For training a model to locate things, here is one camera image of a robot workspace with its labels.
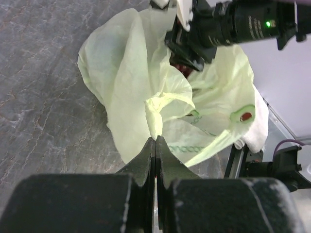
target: red object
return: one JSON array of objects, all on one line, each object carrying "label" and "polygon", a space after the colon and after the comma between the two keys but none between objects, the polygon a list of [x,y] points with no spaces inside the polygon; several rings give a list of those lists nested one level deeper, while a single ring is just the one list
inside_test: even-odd
[{"label": "red object", "polygon": [[251,113],[244,113],[241,118],[240,121],[246,121],[248,119],[252,118],[252,114]]},{"label": "red object", "polygon": [[193,72],[193,69],[184,65],[172,65],[172,66],[178,69],[185,76],[185,78],[187,78]]}]

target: plastic bag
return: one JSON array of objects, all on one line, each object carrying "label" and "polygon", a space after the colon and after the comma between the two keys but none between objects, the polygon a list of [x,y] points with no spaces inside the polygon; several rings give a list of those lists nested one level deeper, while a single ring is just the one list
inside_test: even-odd
[{"label": "plastic bag", "polygon": [[218,48],[211,65],[186,79],[164,45],[175,10],[125,10],[79,51],[86,86],[105,106],[117,150],[128,163],[162,135],[185,165],[234,143],[255,117],[253,72],[239,46]]}]

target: countertop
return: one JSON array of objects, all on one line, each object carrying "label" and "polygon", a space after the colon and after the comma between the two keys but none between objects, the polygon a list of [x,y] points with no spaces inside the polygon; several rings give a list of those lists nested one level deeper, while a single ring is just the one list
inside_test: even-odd
[{"label": "countertop", "polygon": [[[145,0],[1,1],[0,215],[16,184],[32,174],[113,173],[124,166],[105,108],[84,85],[77,57],[92,31],[113,15],[146,7]],[[282,139],[273,128],[269,147]],[[191,170],[221,178],[229,151]],[[294,197],[308,224],[310,191]]]}]

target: red logo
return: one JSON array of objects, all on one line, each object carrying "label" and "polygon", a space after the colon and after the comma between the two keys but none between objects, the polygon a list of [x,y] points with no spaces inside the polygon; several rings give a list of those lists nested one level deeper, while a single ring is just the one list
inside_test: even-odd
[{"label": "red logo", "polygon": [[243,121],[246,121],[248,119],[252,118],[252,114],[251,113],[244,113],[241,118],[240,118],[240,121],[243,122]]}]

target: light green plastic bag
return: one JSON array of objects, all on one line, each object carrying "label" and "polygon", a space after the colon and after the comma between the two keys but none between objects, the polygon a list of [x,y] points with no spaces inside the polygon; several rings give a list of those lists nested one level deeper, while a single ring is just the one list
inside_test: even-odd
[{"label": "light green plastic bag", "polygon": [[234,143],[254,120],[253,72],[240,47],[219,48],[214,62],[188,80],[170,65],[164,36],[175,15],[172,9],[125,10],[80,49],[80,72],[106,107],[125,163],[150,136],[162,135],[175,156],[192,166]]}]

